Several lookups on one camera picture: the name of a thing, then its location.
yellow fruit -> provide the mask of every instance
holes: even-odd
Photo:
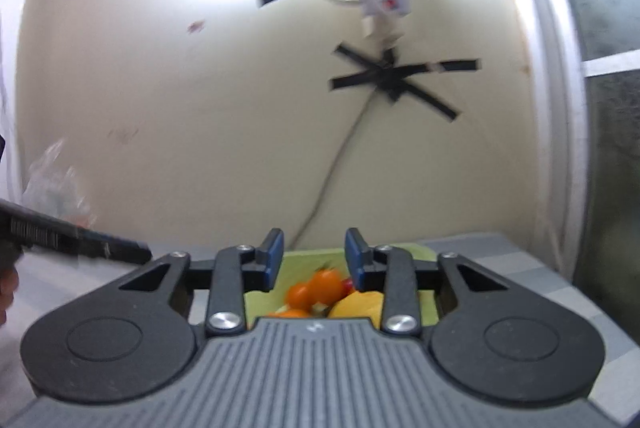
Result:
[[[354,292],[337,302],[329,312],[329,318],[371,318],[375,328],[380,328],[382,300],[378,291]]]

metal bolt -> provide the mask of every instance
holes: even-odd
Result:
[[[418,322],[413,316],[397,314],[396,316],[391,316],[385,325],[392,332],[409,332],[418,326]]]
[[[240,316],[229,312],[215,313],[209,316],[209,325],[214,329],[223,329],[225,331],[235,329],[240,325]]]

green basket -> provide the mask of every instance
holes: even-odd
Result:
[[[416,260],[436,260],[435,252],[428,247],[414,243],[399,244],[398,247],[409,251]],[[276,285],[268,293],[253,291],[244,295],[246,319],[252,325],[258,316],[264,316],[280,309],[285,303],[287,290],[293,284],[308,281],[316,270],[323,265],[340,271],[343,278],[349,276],[342,249],[318,249],[316,251],[292,251],[285,253]],[[435,325],[438,322],[433,291],[419,291],[422,324]]]

plastic bag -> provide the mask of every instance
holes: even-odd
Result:
[[[90,227],[95,217],[78,190],[76,170],[69,168],[65,172],[55,166],[64,144],[64,139],[52,144],[29,166],[29,182],[22,195],[22,205],[50,217]]]

